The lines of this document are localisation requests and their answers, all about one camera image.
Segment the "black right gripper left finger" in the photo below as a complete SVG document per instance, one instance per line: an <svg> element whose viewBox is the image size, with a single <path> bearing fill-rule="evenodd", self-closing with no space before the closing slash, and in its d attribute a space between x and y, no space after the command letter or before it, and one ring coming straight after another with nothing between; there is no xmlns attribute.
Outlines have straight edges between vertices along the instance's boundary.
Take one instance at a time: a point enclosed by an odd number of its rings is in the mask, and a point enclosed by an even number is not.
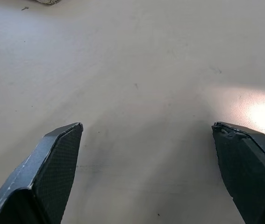
<svg viewBox="0 0 265 224"><path fill-rule="evenodd" d="M83 125L59 127L0 188L0 224L59 224L74 182Z"/></svg>

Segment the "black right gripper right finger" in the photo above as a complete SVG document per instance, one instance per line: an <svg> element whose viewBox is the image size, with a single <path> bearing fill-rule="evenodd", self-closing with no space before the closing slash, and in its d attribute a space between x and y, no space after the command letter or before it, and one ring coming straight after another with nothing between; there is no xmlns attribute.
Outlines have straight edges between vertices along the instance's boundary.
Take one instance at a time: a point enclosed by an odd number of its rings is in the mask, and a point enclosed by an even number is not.
<svg viewBox="0 0 265 224"><path fill-rule="evenodd" d="M212 125L224 185L247 224L265 224L265 134L244 126Z"/></svg>

